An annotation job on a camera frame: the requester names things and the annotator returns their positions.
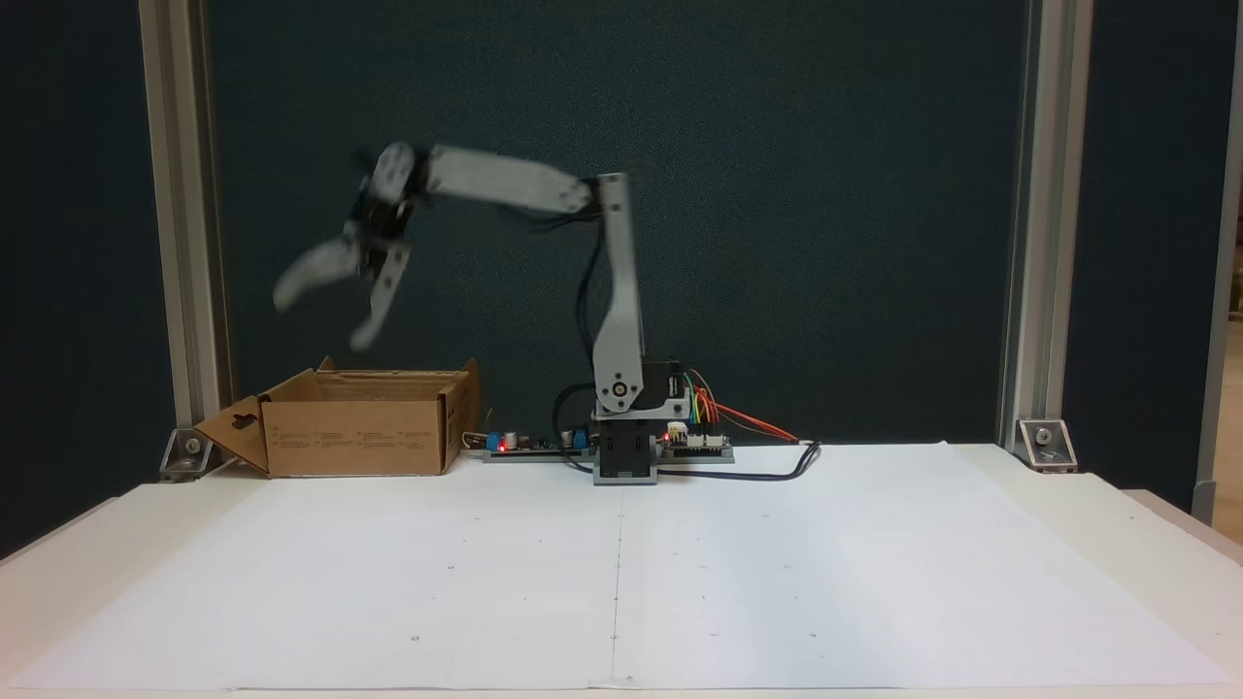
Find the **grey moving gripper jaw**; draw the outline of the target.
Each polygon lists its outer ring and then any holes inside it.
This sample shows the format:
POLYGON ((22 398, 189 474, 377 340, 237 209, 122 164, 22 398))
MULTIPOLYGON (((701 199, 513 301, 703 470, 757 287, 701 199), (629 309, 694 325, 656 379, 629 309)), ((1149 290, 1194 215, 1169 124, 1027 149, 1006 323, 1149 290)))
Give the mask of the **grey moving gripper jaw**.
POLYGON ((360 244, 354 235, 337 236, 311 248, 276 279, 272 291, 275 310, 287 313, 311 290, 354 276, 359 264, 360 244))

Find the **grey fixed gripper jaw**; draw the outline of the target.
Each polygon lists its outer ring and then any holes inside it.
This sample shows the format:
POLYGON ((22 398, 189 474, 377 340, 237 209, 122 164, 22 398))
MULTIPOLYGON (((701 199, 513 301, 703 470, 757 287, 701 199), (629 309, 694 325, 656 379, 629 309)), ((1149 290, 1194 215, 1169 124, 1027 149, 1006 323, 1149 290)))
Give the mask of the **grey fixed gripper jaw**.
POLYGON ((358 274, 370 280, 369 313, 348 340, 352 352, 364 352, 385 327, 392 300, 410 261, 410 248, 406 244, 351 244, 351 251, 358 274))

